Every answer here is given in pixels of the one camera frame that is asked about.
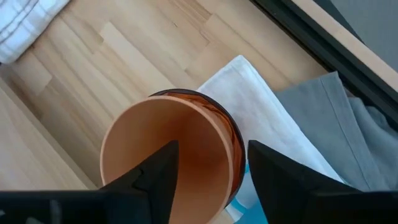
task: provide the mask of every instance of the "wooden floor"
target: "wooden floor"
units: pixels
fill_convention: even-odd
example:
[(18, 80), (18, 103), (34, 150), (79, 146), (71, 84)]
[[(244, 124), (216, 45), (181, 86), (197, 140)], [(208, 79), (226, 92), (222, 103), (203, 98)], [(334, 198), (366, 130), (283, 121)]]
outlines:
[(102, 139), (123, 109), (197, 89), (244, 55), (273, 90), (326, 73), (249, 0), (71, 0), (14, 64), (9, 85), (101, 185)]
[(95, 188), (1, 79), (0, 149), (2, 191)]

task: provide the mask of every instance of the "white towel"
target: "white towel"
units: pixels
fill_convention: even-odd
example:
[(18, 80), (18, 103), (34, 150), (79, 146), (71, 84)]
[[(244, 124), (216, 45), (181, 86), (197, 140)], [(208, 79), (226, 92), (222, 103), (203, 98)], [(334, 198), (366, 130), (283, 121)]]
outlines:
[[(258, 140), (298, 163), (343, 182), (243, 56), (233, 59), (198, 91), (216, 100), (230, 113), (242, 134), (246, 153), (248, 141)], [(250, 173), (245, 174), (236, 200), (245, 208), (258, 200)], [(242, 215), (231, 205), (227, 211), (235, 221)]]
[(0, 0), (0, 62), (11, 63), (69, 0)]

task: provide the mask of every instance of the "wooden board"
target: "wooden board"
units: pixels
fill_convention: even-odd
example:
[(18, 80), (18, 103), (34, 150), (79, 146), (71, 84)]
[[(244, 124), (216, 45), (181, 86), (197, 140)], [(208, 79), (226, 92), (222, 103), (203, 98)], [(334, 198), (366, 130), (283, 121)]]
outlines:
[(0, 149), (0, 190), (95, 187), (1, 79)]

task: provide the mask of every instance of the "orange container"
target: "orange container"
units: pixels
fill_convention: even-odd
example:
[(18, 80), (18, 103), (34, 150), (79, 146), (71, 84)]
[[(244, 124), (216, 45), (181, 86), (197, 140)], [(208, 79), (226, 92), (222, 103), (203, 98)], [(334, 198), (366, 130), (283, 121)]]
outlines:
[(180, 155), (170, 223), (212, 222), (240, 186), (244, 148), (229, 115), (203, 98), (172, 90), (158, 95), (128, 108), (108, 130), (101, 149), (103, 183), (117, 179), (176, 139)]

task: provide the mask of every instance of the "gray fabric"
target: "gray fabric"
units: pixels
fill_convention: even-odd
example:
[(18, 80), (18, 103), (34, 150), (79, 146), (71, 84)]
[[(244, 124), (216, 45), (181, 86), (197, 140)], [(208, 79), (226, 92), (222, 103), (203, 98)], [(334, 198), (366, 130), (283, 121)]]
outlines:
[(398, 133), (376, 108), (364, 106), (359, 98), (349, 98), (349, 102), (387, 186), (398, 189)]
[(397, 187), (398, 134), (378, 110), (347, 97), (337, 72), (276, 96), (344, 181), (362, 191)]

